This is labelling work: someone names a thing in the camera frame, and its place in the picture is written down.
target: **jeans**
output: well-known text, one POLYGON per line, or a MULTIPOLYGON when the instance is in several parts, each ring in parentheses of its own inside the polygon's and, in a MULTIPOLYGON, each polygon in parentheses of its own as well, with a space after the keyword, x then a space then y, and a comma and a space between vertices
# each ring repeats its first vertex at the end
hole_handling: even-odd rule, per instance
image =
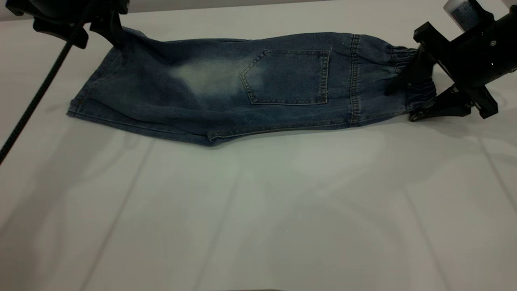
POLYGON ((431 79, 385 96, 416 50, 367 35, 160 42, 124 28, 124 37, 72 100, 69 116, 214 146, 280 130, 363 126, 436 97, 431 79))

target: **white surface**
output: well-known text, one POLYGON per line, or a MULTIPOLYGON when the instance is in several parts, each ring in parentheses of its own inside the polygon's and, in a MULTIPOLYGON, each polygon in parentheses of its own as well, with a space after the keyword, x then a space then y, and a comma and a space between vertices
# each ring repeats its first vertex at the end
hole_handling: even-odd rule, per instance
MULTIPOLYGON (((296 3, 309 1, 325 1, 325 0, 131 0, 129 5, 129 13, 148 12, 148 11, 165 11, 179 9, 200 9, 214 7, 232 7, 246 5, 266 5, 278 3, 296 3)), ((29 15, 22 17, 15 16, 9 9, 5 8, 6 0, 0 3, 0 21, 4 20, 20 20, 31 18, 29 15)))
MULTIPOLYGON (((497 18, 501 2, 482 5, 497 18)), ((160 40, 351 32, 416 46, 440 1, 133 13, 160 40)), ((63 42, 0 23, 0 141, 63 42)), ((516 75, 500 113, 289 132, 203 148, 65 116, 110 46, 69 57, 0 167, 0 290, 517 289, 516 75)), ((442 90, 450 81, 437 70, 442 90)))

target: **denim pants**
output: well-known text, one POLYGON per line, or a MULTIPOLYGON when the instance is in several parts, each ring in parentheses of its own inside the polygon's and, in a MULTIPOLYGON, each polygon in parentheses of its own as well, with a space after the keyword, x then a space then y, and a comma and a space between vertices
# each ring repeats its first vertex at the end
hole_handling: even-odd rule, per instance
POLYGON ((69 116, 214 146, 265 132, 367 125, 436 97, 431 79, 385 96, 416 50, 367 35, 160 42, 124 28, 124 36, 72 100, 69 116))

